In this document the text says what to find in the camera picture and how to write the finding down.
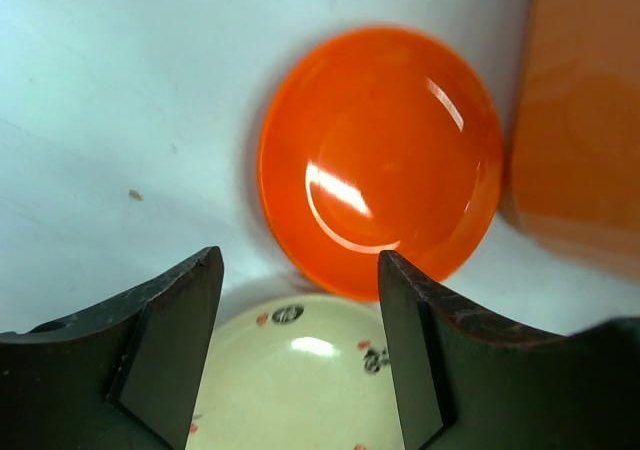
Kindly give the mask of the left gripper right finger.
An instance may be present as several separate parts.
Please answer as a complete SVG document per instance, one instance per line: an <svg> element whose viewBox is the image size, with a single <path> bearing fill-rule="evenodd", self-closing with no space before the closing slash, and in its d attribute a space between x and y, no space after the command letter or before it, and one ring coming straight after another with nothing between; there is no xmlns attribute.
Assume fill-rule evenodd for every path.
<svg viewBox="0 0 640 450"><path fill-rule="evenodd" d="M639 321L560 336L432 280L400 254L378 289L408 449L635 449Z"/></svg>

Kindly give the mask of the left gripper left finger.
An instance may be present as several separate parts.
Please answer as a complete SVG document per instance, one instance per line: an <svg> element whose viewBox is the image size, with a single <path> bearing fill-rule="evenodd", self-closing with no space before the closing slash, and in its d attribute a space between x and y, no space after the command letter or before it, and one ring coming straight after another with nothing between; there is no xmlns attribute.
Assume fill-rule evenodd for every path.
<svg viewBox="0 0 640 450"><path fill-rule="evenodd" d="M204 248L159 276L1 336L5 449L182 449L224 263Z"/></svg>

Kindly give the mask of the beige floral round plate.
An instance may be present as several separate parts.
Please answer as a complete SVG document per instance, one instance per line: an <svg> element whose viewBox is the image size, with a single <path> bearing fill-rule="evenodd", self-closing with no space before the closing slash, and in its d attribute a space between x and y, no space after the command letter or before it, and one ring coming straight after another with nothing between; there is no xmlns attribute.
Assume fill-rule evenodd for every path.
<svg viewBox="0 0 640 450"><path fill-rule="evenodd" d="M186 446L403 448L380 312L311 294L270 301L216 328Z"/></svg>

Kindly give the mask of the small orange round plate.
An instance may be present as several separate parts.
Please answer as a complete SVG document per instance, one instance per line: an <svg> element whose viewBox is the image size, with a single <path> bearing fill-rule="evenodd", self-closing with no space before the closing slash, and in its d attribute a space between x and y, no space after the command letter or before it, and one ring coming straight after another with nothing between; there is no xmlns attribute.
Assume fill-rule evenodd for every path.
<svg viewBox="0 0 640 450"><path fill-rule="evenodd" d="M501 192L503 142L476 72L400 26L334 36L275 92L257 151L266 223L323 290L378 298L377 261L396 251L432 279L484 238Z"/></svg>

